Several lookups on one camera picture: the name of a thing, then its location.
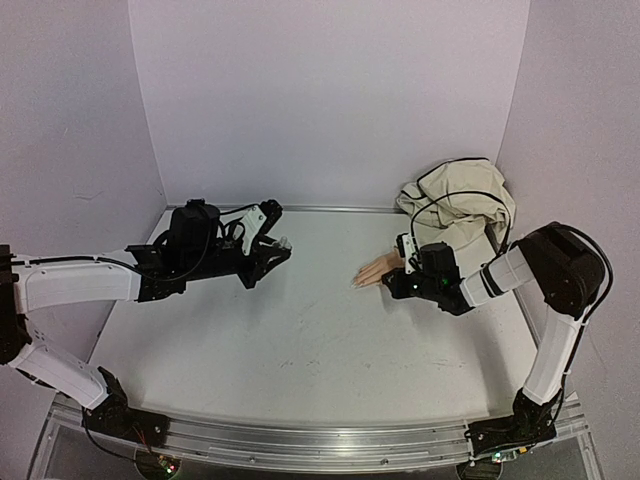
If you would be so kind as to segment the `clear nail polish bottle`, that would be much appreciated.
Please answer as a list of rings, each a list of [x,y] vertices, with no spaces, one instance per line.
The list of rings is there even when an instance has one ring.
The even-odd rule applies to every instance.
[[[278,248],[278,249],[281,249],[281,250],[289,250],[289,251],[292,250],[292,245],[291,245],[291,243],[289,242],[289,240],[285,236],[283,236],[279,240],[275,241],[272,244],[272,247],[275,247],[275,248]]]

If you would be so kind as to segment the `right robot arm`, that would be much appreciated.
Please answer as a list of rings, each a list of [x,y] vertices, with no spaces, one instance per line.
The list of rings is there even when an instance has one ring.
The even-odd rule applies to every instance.
[[[382,277],[391,296],[427,300],[454,316],[530,282],[537,285],[546,305],[546,326],[512,413],[473,422],[465,436],[478,453],[553,438],[584,330],[613,283],[611,264],[599,245],[574,227],[552,222],[503,246],[468,277],[461,276],[454,251],[444,242],[417,248],[404,234],[398,247],[404,266]]]

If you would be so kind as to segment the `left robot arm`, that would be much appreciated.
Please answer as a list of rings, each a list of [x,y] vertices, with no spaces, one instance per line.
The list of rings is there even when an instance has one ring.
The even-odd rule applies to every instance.
[[[50,342],[28,313],[94,301],[145,303],[185,292],[188,283],[237,276],[252,289],[291,256],[286,239],[269,232],[281,218],[275,200],[221,211],[202,199],[174,209],[151,244],[108,256],[16,256],[1,247],[1,363],[76,401],[89,432],[161,447],[167,416],[130,406],[116,376]]]

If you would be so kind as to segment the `mannequin hand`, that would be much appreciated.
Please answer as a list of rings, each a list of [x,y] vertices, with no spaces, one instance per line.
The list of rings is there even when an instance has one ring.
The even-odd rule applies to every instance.
[[[363,266],[355,275],[352,286],[354,288],[364,288],[378,285],[381,283],[384,275],[394,269],[403,267],[404,259],[399,255],[397,250],[393,250]]]

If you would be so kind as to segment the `beige jacket cloth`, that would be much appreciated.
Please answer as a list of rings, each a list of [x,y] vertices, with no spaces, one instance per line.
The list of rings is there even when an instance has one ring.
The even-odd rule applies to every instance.
[[[450,159],[405,184],[396,197],[418,247],[444,242],[459,250],[492,231],[504,251],[516,204],[488,159]]]

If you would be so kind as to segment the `small circuit board right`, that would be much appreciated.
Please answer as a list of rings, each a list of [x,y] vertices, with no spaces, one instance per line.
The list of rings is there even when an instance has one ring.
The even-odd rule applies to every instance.
[[[490,460],[493,464],[502,464],[505,462],[512,462],[517,460],[519,457],[525,455],[528,452],[527,447],[520,447],[517,449],[507,450],[507,451],[499,451],[492,453],[490,456]]]

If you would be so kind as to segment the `small circuit board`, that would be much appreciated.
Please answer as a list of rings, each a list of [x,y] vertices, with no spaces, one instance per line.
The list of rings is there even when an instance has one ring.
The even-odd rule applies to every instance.
[[[181,462],[173,457],[147,453],[142,460],[148,473],[172,476],[178,473]]]
[[[507,451],[499,451],[492,453],[490,456],[490,460],[493,464],[502,464],[505,462],[512,462],[517,460],[519,457],[525,455],[528,452],[527,447],[520,447],[517,449],[507,450]]]

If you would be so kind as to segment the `small circuit board left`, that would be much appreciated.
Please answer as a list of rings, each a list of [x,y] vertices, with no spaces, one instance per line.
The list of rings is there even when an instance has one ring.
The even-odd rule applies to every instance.
[[[142,460],[148,473],[172,476],[178,473],[181,462],[173,457],[147,453]]]

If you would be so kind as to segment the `aluminium table edge rail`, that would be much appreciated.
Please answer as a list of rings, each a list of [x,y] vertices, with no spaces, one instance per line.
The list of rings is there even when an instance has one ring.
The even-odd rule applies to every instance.
[[[221,211],[229,211],[240,208],[242,205],[217,204]],[[291,212],[333,212],[333,213],[358,213],[358,214],[404,214],[398,207],[388,206],[333,206],[333,205],[285,205],[284,211]]]

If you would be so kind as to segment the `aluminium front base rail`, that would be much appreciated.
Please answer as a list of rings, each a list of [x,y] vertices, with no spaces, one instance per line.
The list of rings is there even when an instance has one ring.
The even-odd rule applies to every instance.
[[[505,440],[494,420],[372,427],[252,425],[148,411],[82,415],[57,396],[52,416],[95,438],[218,465],[292,472],[404,471],[490,459],[492,453],[543,447],[578,437],[588,425],[578,400],[566,401],[554,427],[535,440]]]

